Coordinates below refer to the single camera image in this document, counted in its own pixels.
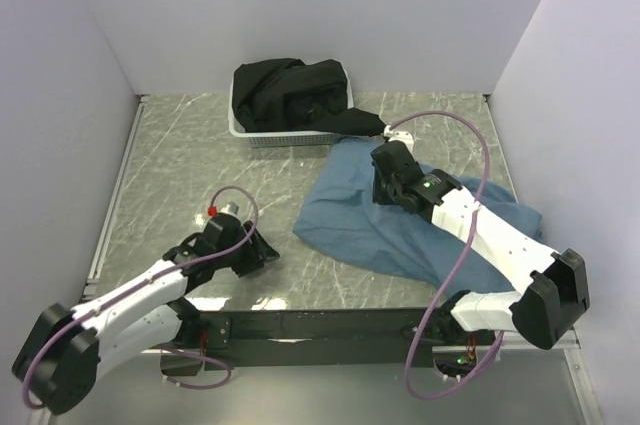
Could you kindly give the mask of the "blue fabric pillowcase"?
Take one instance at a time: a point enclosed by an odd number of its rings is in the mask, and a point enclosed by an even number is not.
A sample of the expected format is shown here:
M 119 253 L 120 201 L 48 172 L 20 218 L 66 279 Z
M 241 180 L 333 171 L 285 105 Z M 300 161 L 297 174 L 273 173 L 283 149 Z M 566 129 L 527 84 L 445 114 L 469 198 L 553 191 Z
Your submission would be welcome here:
M 373 202 L 377 144 L 344 139 L 334 145 L 306 195 L 293 233 L 331 258 L 369 271 L 424 281 L 439 288 L 464 243 L 401 207 Z M 542 241 L 542 215 L 501 186 L 489 182 L 482 203 L 530 238 Z M 506 292 L 512 286 L 486 260 L 470 251 L 448 292 Z

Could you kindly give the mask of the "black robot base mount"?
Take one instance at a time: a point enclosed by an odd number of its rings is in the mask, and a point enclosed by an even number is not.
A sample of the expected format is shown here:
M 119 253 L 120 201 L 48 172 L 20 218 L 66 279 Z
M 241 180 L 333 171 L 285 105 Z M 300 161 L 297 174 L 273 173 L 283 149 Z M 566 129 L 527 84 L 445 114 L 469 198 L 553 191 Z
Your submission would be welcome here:
M 163 339 L 232 367 L 402 364 L 420 308 L 203 311 Z

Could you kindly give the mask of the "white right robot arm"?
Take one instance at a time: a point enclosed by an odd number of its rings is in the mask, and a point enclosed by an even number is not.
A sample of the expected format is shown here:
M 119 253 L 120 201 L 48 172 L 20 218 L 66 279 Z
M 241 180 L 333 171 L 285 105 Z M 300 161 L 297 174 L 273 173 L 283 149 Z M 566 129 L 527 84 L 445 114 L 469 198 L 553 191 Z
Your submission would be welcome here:
M 572 249 L 558 252 L 526 236 L 440 169 L 424 172 L 410 149 L 389 141 L 371 153 L 373 199 L 398 205 L 468 242 L 511 284 L 509 292 L 462 292 L 440 308 L 444 340 L 460 344 L 474 331 L 519 333 L 550 350 L 590 307 L 586 264 Z

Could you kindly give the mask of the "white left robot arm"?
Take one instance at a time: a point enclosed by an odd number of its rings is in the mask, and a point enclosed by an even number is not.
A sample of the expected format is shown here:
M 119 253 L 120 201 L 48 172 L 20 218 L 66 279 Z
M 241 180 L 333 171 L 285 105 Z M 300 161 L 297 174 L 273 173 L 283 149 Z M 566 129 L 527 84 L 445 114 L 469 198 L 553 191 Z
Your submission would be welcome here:
M 220 212 L 167 250 L 147 271 L 90 302 L 56 303 L 37 318 L 12 366 L 32 409 L 61 415 L 99 378 L 142 351 L 188 354 L 206 347 L 225 319 L 207 319 L 187 294 L 226 268 L 243 277 L 279 259 L 252 221 Z

